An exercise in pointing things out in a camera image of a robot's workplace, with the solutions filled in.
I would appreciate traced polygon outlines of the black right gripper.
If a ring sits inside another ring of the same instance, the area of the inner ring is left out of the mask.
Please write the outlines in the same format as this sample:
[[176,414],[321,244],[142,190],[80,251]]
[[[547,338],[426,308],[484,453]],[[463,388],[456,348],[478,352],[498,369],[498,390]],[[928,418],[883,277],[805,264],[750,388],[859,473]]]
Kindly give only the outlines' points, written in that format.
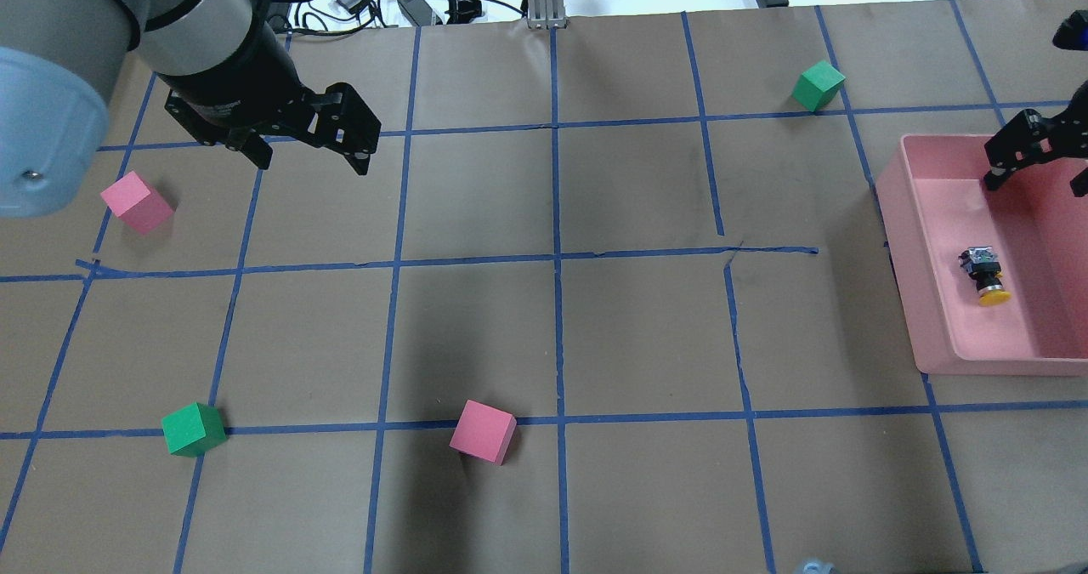
[[[1054,117],[1043,117],[1025,109],[984,144],[989,171],[984,175],[987,190],[999,190],[1019,171],[1063,158],[1087,155],[1087,82],[1073,93],[1068,105]],[[1071,179],[1077,198],[1088,195],[1088,167]]]

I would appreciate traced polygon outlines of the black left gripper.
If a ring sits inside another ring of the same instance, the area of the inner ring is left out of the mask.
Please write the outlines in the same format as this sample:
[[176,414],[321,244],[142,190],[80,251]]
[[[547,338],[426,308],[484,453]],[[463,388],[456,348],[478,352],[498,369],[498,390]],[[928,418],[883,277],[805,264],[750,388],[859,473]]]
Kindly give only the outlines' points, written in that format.
[[302,93],[283,104],[248,113],[239,100],[197,107],[171,91],[166,112],[198,144],[228,147],[258,170],[268,170],[275,154],[265,137],[286,136],[343,155],[354,173],[366,176],[381,133],[378,114],[348,82],[333,83],[323,93],[302,87]]

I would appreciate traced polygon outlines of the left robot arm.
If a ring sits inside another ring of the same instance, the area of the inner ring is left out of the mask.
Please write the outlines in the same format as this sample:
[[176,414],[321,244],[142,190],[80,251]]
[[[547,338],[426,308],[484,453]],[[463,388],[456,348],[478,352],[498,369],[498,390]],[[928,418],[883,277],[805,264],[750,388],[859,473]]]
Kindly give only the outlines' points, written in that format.
[[268,21],[272,3],[307,1],[3,0],[3,217],[48,216],[73,201],[129,54],[166,84],[166,112],[198,144],[264,170],[267,137],[287,136],[364,175],[376,113],[350,83],[304,86]]

